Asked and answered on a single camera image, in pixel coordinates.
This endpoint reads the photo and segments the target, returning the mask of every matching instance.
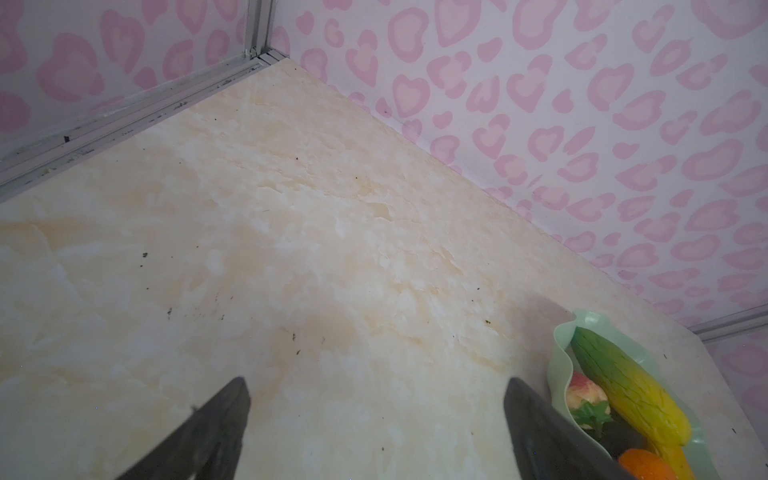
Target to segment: orange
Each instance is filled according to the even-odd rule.
[[[639,480],[677,480],[672,467],[648,450],[629,449],[621,454],[619,464]]]

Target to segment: beige marble surface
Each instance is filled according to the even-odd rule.
[[[113,478],[238,375],[240,479],[517,478],[576,307],[768,470],[694,335],[291,61],[0,204],[0,272],[3,478]]]

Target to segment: pink patterned wall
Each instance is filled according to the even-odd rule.
[[[712,343],[707,350],[768,449],[768,329]]]
[[[246,0],[0,0],[0,151],[243,54]]]
[[[767,18],[766,0],[281,0],[270,41],[692,326],[768,303]]]

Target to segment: papaya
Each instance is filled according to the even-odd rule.
[[[659,382],[622,349],[592,330],[576,327],[571,348],[584,374],[605,391],[612,407],[657,445],[683,446],[691,426]]]
[[[681,447],[667,447],[649,441],[646,448],[659,455],[662,460],[672,467],[672,471],[677,475],[677,480],[696,480],[694,471],[690,469],[688,460],[685,458],[685,452],[683,452]]]

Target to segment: fruit bowl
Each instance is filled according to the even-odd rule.
[[[688,459],[688,463],[694,471],[697,480],[721,480],[712,463],[712,458],[707,449],[707,445],[704,442],[704,432],[696,414],[694,414],[694,412],[683,403],[683,401],[680,400],[669,387],[667,381],[661,375],[653,356],[639,343],[620,332],[606,316],[603,316],[600,313],[590,312],[588,310],[574,310],[573,321],[563,323],[554,329],[554,348],[552,349],[552,357],[547,369],[547,382],[549,384],[549,391],[552,394],[552,406],[554,409],[560,412],[567,421],[576,427],[584,435],[585,439],[592,442],[604,452],[605,455],[610,457],[607,450],[603,448],[602,445],[578,427],[565,404],[565,393],[568,390],[568,386],[571,384],[574,365],[577,366],[577,370],[581,370],[578,368],[578,363],[575,361],[573,352],[570,348],[571,339],[573,338],[577,326],[592,330],[603,338],[611,341],[637,362],[646,372],[648,372],[648,374],[654,377],[664,389],[667,390],[680,409],[683,410],[686,417],[688,417],[688,421],[693,427],[693,436],[690,442],[683,447],[683,452],[685,452],[685,456]]]

